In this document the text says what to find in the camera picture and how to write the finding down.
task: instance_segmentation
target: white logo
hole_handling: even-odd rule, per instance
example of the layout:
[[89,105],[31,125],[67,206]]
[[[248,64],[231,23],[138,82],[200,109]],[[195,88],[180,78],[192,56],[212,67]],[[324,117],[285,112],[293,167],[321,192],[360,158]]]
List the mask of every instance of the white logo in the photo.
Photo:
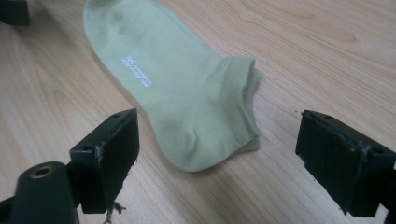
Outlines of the white logo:
[[149,87],[152,85],[152,81],[145,75],[142,69],[140,69],[140,67],[137,65],[137,61],[132,56],[122,59],[122,62],[125,64],[125,66],[131,69],[131,71],[134,73],[134,76],[140,80],[140,83],[142,83],[144,87]]

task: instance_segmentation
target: light green sock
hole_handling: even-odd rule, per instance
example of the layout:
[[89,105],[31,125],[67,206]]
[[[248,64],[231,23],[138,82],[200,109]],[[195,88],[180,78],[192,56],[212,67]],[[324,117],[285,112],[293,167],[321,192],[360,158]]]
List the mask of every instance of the light green sock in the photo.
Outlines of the light green sock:
[[159,3],[91,0],[84,11],[98,57],[148,114],[165,157],[200,171],[256,149],[253,58],[222,59]]

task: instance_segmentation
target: sock cuff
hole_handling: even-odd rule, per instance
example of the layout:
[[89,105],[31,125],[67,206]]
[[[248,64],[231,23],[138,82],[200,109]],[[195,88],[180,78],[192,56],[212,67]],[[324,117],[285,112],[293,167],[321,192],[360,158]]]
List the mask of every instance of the sock cuff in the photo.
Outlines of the sock cuff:
[[220,91],[221,105],[240,146],[260,135],[253,114],[253,92],[262,73],[254,68],[254,58],[226,58],[229,66]]

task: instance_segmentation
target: wood grain surface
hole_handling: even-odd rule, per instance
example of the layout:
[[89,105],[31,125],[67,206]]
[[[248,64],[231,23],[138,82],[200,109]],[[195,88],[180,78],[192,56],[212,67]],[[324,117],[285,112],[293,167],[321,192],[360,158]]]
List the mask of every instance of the wood grain surface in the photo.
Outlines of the wood grain surface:
[[[396,149],[394,0],[161,0],[222,56],[264,72],[254,96],[261,148],[200,173],[161,153],[139,118],[141,154],[113,223],[382,223],[345,216],[295,155],[301,112],[332,115]],[[18,176],[68,150],[113,113],[137,107],[93,54],[85,1],[29,1],[31,25],[0,24],[0,200]],[[83,215],[103,223],[105,215]]]

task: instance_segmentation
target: ankle sock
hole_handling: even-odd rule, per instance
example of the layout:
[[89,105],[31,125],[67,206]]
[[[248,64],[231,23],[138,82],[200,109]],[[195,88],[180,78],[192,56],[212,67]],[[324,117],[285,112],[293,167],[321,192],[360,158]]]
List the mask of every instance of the ankle sock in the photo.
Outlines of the ankle sock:
[[251,101],[262,73],[253,58],[221,58],[152,0],[90,0],[84,25],[176,167],[200,171],[259,147]]

